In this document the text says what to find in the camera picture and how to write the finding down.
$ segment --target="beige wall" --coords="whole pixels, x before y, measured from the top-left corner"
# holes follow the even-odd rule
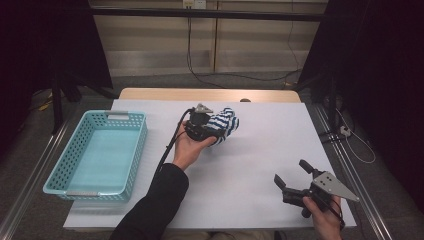
[[[182,0],[92,0],[91,4],[93,7],[182,8]],[[207,9],[234,11],[322,13],[325,6],[325,2],[316,0],[293,4],[291,1],[207,1]],[[111,75],[189,72],[187,19],[95,16],[95,21]],[[192,19],[193,68],[195,72],[295,70],[303,66],[317,28],[318,23],[314,22]]]

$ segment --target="white plug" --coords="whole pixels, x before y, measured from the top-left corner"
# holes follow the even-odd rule
[[[345,137],[350,137],[350,135],[352,133],[350,132],[350,129],[348,127],[341,126],[340,127],[340,134],[344,135]]]

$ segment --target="table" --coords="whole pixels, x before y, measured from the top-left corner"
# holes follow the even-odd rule
[[[252,103],[240,103],[240,99]],[[267,103],[273,100],[279,103]],[[133,197],[127,204],[76,201],[64,227],[78,231],[113,229],[145,195],[152,169],[156,168],[163,147],[172,136],[175,121],[187,105],[190,107],[197,101],[216,110],[231,105],[241,119],[242,129],[224,144],[203,151],[196,164],[186,170],[190,188],[168,227],[191,230],[311,227],[311,219],[300,217],[300,208],[281,203],[281,191],[273,183],[274,174],[278,173],[291,180],[288,186],[308,188],[312,178],[298,166],[302,158],[318,169],[332,171],[304,104],[292,91],[215,89],[124,89],[112,110],[146,111],[149,129]],[[270,128],[269,124],[258,124],[256,114],[267,116],[265,123],[272,116],[281,125]],[[347,204],[342,205],[347,226],[355,226]]]

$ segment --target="person's arm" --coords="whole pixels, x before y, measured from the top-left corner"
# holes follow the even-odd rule
[[[322,212],[317,204],[309,197],[303,197],[303,203],[312,213],[315,231],[320,240],[341,240],[340,220],[329,210]],[[331,207],[340,213],[340,197],[333,196]]]
[[[210,137],[196,142],[184,133],[183,126],[177,136],[172,164],[162,166],[146,196],[125,215],[110,239],[160,239],[174,218],[189,185],[184,170],[197,160],[202,149],[216,141]]]

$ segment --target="person's left hand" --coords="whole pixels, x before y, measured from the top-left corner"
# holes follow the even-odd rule
[[[173,164],[177,165],[183,171],[197,160],[204,148],[216,141],[216,137],[209,137],[201,142],[194,141],[185,133],[185,125],[186,121],[178,129],[174,160],[172,161]]]

